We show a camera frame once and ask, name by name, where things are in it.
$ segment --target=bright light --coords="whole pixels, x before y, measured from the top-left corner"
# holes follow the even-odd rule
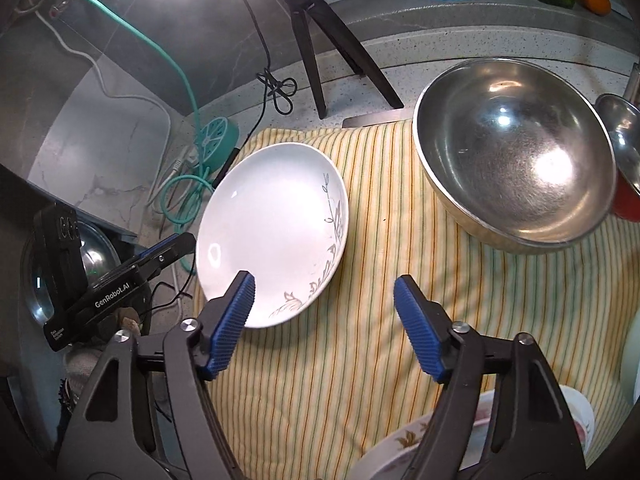
[[[574,174],[569,155],[560,148],[540,155],[534,163],[534,170],[540,180],[555,186],[567,183]]]

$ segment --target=plate rim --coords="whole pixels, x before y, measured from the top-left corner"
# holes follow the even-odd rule
[[[291,319],[293,319],[294,317],[298,316],[299,314],[304,312],[306,309],[308,309],[309,306],[328,287],[329,283],[331,282],[332,278],[334,277],[335,271],[340,266],[340,263],[342,261],[342,256],[344,254],[344,251],[345,251],[345,248],[346,248],[346,245],[347,245],[347,238],[348,238],[348,233],[349,233],[349,194],[347,193],[347,188],[346,188],[346,186],[344,184],[344,179],[343,179],[342,175],[340,174],[340,171],[338,170],[338,168],[335,165],[335,163],[331,160],[331,158],[329,158],[329,156],[327,154],[325,154],[324,152],[322,152],[321,150],[319,150],[315,146],[311,146],[310,144],[305,144],[304,142],[291,142],[291,141],[276,142],[275,144],[269,144],[268,146],[264,146],[263,148],[260,148],[259,150],[256,150],[255,152],[251,153],[251,155],[247,156],[246,158],[244,158],[243,160],[238,162],[238,164],[229,171],[229,173],[227,174],[227,177],[229,175],[231,175],[233,172],[237,171],[239,168],[241,168],[242,165],[245,164],[252,157],[254,157],[254,156],[256,156],[256,155],[258,155],[260,153],[264,154],[264,152],[266,150],[270,150],[270,149],[281,147],[281,146],[292,146],[292,145],[296,146],[296,148],[300,148],[301,147],[301,149],[312,150],[313,152],[316,152],[317,154],[321,155],[329,163],[329,165],[331,166],[331,168],[335,172],[335,175],[338,176],[338,180],[339,180],[339,184],[340,184],[340,193],[341,193],[341,195],[344,196],[345,203],[346,203],[346,207],[343,208],[343,210],[342,210],[342,225],[343,225],[344,236],[342,237],[342,240],[340,240],[340,245],[337,248],[336,257],[335,257],[335,265],[333,266],[332,269],[330,269],[329,274],[327,275],[327,278],[324,280],[324,283],[321,286],[319,286],[318,290],[316,290],[315,293],[313,293],[306,301],[303,301],[302,306],[297,311],[290,312],[291,316],[288,316],[288,317],[276,317],[276,318],[274,318],[274,322],[271,322],[271,323],[268,323],[268,324],[262,323],[260,325],[254,325],[254,324],[247,323],[247,324],[245,324],[244,328],[250,328],[250,329],[258,330],[258,329],[261,329],[261,328],[270,328],[272,326],[277,326],[277,325],[280,325],[282,323],[286,323],[287,321],[290,321]],[[220,186],[223,185],[225,180],[226,180],[226,177],[222,180],[222,182],[220,183]],[[204,215],[206,214],[207,208],[209,207],[209,203],[211,202],[211,199],[213,198],[214,195],[215,195],[215,191],[211,195],[211,198],[209,199],[209,202],[207,203],[207,206],[204,209],[204,213],[202,214],[202,219],[204,219]],[[200,221],[200,225],[198,226],[198,236],[196,237],[196,275],[198,275],[197,262],[198,262],[198,254],[200,253],[198,248],[200,247],[200,230],[201,230],[201,228],[202,228],[202,220]],[[207,301],[210,301],[207,298],[206,291],[205,291],[204,287],[202,286],[202,282],[200,282],[200,278],[199,277],[198,277],[198,282],[200,283],[200,287],[202,288],[202,293],[203,293],[204,297],[207,299]]]

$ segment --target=blue textured pad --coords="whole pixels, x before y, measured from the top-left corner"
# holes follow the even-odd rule
[[[255,299],[255,279],[248,274],[226,308],[216,331],[211,337],[209,362],[201,370],[205,380],[212,381],[229,366],[240,333],[244,328]]]
[[[441,381],[446,374],[446,369],[442,364],[440,341],[402,278],[398,278],[394,285],[394,304],[404,331],[414,348],[420,368],[435,381]]]

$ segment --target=teal cord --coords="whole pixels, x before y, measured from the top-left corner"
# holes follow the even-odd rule
[[[111,9],[105,6],[102,2],[98,0],[87,0],[89,3],[98,7],[102,12],[104,12],[107,16],[109,16],[112,20],[114,20],[119,25],[122,25],[129,32],[133,33],[134,36],[140,38],[140,40],[144,41],[146,44],[151,46],[154,50],[164,58],[164,60],[169,63],[169,65],[178,73],[182,82],[184,83],[184,87],[187,90],[187,94],[189,95],[189,101],[191,102],[191,107],[193,107],[193,122],[195,123],[195,131],[196,138],[199,136],[199,133],[202,130],[200,125],[200,111],[198,110],[198,105],[196,103],[195,95],[193,94],[193,89],[191,89],[191,85],[189,80],[187,79],[186,74],[180,68],[180,66],[169,56],[164,49],[160,45],[158,45],[155,41],[150,40],[146,37],[142,32],[137,30],[133,25],[127,23],[120,16],[115,14]],[[196,148],[198,150],[198,158],[200,161],[204,160],[204,147],[200,144],[195,143]],[[204,191],[209,191],[213,193],[214,189],[211,184],[206,180],[208,177],[209,170],[205,169],[202,164],[198,165],[198,174],[185,174],[172,178],[165,185],[161,193],[160,197],[160,207],[162,212],[166,216],[169,222],[172,222],[175,227],[175,232],[183,232],[188,229],[191,223],[196,219],[198,213],[200,211],[200,207],[202,206],[202,194]],[[178,214],[176,216],[171,215],[168,211],[168,207],[166,205],[166,194],[169,188],[176,186],[178,182],[181,180],[194,180],[196,181],[196,186],[191,190],[185,199],[182,201],[180,209],[178,209]],[[185,270],[189,271],[191,269],[190,266],[187,266],[183,260],[180,260],[182,266]]]

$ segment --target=stainless steel bowl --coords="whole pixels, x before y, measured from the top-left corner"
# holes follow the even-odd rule
[[[418,100],[414,143],[433,189],[469,234],[514,253],[565,248],[607,215],[616,164],[600,118],[539,66],[477,59]]]
[[[622,97],[603,94],[596,111],[609,133],[620,173],[640,196],[640,110]]]
[[[120,265],[115,248],[104,233],[93,225],[78,221],[80,232],[80,253],[89,285]],[[42,270],[33,257],[33,241],[25,248],[22,256],[22,286],[27,307],[39,325],[53,316],[53,304],[42,277]]]

